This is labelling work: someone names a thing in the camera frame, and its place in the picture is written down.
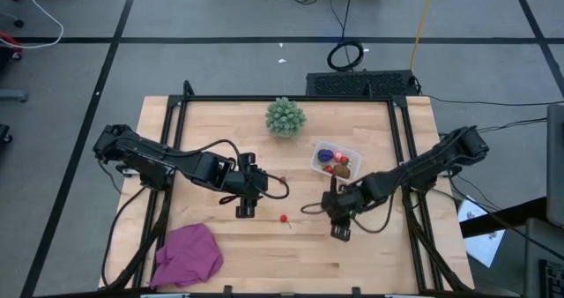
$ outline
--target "brown object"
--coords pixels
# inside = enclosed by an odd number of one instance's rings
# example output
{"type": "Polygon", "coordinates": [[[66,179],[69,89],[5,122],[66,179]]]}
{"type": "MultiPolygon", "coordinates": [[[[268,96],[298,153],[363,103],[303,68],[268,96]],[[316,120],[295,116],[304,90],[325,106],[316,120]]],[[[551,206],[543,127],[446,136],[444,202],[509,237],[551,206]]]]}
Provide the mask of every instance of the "brown object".
{"type": "MultiPolygon", "coordinates": [[[[309,168],[311,153],[319,140],[358,152],[362,156],[359,176],[397,166],[386,104],[302,101],[300,107],[308,122],[295,140],[284,141],[269,136],[264,127],[263,115],[268,104],[191,101],[188,105],[182,150],[228,138],[242,151],[256,153],[260,168],[273,175],[284,175],[291,191],[290,197],[284,200],[263,198],[258,202],[254,219],[238,220],[235,203],[218,205],[225,194],[198,187],[178,174],[174,179],[168,229],[203,222],[214,233],[225,262],[205,283],[161,289],[222,293],[224,285],[232,285],[236,293],[350,294],[351,287],[361,287],[363,294],[417,293],[401,191],[394,195],[390,223],[384,231],[369,235],[352,225],[349,242],[329,236],[330,222],[326,215],[300,212],[303,205],[320,202],[323,191],[329,188],[330,178],[309,168]],[[280,224],[281,213],[292,218],[292,228],[280,224]]],[[[439,140],[433,110],[427,97],[408,98],[408,104],[416,148],[423,153],[439,140]]],[[[160,139],[166,105],[166,97],[145,98],[137,127],[140,135],[160,139]]],[[[408,158],[399,108],[396,114],[403,151],[408,158]]],[[[211,150],[234,156],[229,145],[218,145],[211,150]]],[[[449,181],[439,178],[436,189],[450,193],[449,181]]],[[[118,206],[138,190],[139,178],[126,178],[118,206]]],[[[285,187],[270,180],[268,192],[282,195],[285,187]]],[[[139,246],[149,194],[144,192],[133,201],[117,221],[106,267],[108,279],[119,275],[139,246]]],[[[160,203],[155,219],[160,213],[160,203]]],[[[427,204],[437,249],[462,282],[473,287],[455,205],[448,197],[432,191],[427,194],[427,204]]],[[[362,213],[359,220],[367,227],[376,228],[384,222],[387,211],[388,205],[381,205],[362,213]]],[[[145,262],[144,286],[151,275],[153,256],[151,251],[145,262]]],[[[422,247],[421,256],[427,285],[432,286],[428,256],[422,247]]]]}
{"type": "Polygon", "coordinates": [[[349,169],[347,166],[335,165],[335,167],[333,168],[333,175],[348,179],[351,176],[351,169],[349,169]]]}

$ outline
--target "crumpled purple cloth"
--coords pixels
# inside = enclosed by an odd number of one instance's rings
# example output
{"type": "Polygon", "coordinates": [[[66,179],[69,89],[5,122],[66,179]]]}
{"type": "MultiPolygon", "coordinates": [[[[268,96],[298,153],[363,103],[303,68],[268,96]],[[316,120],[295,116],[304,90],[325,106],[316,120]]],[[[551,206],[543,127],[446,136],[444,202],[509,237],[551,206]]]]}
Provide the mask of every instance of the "crumpled purple cloth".
{"type": "Polygon", "coordinates": [[[223,256],[204,223],[168,233],[167,243],[156,254],[157,271],[151,288],[175,284],[186,287],[207,281],[223,265],[223,256]]]}

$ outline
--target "clear plastic container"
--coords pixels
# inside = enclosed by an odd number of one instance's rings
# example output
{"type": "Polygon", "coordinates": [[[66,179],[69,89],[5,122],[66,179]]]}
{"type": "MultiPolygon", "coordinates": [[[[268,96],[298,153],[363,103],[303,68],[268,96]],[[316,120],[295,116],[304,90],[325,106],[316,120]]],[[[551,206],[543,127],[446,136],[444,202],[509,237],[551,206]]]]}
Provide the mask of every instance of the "clear plastic container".
{"type": "Polygon", "coordinates": [[[313,154],[313,156],[311,156],[310,166],[315,171],[320,172],[320,173],[327,175],[327,176],[332,176],[333,174],[328,173],[326,171],[323,171],[323,166],[331,165],[332,167],[334,167],[335,165],[338,164],[338,162],[335,159],[332,159],[328,162],[319,161],[319,159],[317,159],[317,152],[319,152],[322,149],[328,149],[328,150],[332,151],[333,153],[337,153],[337,152],[342,153],[351,162],[351,176],[349,178],[345,179],[345,178],[342,178],[342,177],[337,175],[338,180],[346,181],[346,182],[356,180],[357,176],[359,175],[359,171],[360,171],[360,163],[362,162],[362,157],[360,156],[359,153],[355,152],[352,149],[343,147],[341,145],[332,144],[332,143],[328,143],[328,142],[324,142],[324,141],[317,142],[317,145],[315,146],[314,154],[313,154]]]}

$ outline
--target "green succulent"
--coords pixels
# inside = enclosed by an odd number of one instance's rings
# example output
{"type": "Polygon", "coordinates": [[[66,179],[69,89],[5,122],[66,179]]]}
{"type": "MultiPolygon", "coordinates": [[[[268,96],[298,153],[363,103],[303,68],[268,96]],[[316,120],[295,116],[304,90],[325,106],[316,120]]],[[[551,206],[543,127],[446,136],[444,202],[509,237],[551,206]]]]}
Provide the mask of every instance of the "green succulent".
{"type": "Polygon", "coordinates": [[[286,97],[277,98],[266,112],[266,126],[271,134],[290,138],[298,133],[307,121],[303,109],[286,97]]]}

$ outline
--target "white paper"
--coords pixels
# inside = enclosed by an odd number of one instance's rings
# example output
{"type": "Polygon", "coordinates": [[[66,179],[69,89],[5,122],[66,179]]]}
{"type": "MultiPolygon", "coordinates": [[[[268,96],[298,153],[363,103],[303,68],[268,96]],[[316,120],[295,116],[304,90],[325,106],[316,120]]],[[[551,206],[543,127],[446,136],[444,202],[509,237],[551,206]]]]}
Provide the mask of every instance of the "white paper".
{"type": "MultiPolygon", "coordinates": [[[[464,200],[458,208],[458,222],[485,214],[486,212],[477,205],[468,200],[464,200]]],[[[464,239],[466,253],[489,268],[494,261],[495,253],[497,253],[497,249],[500,247],[501,238],[503,238],[504,233],[505,230],[499,230],[488,235],[479,235],[464,239]]]]}

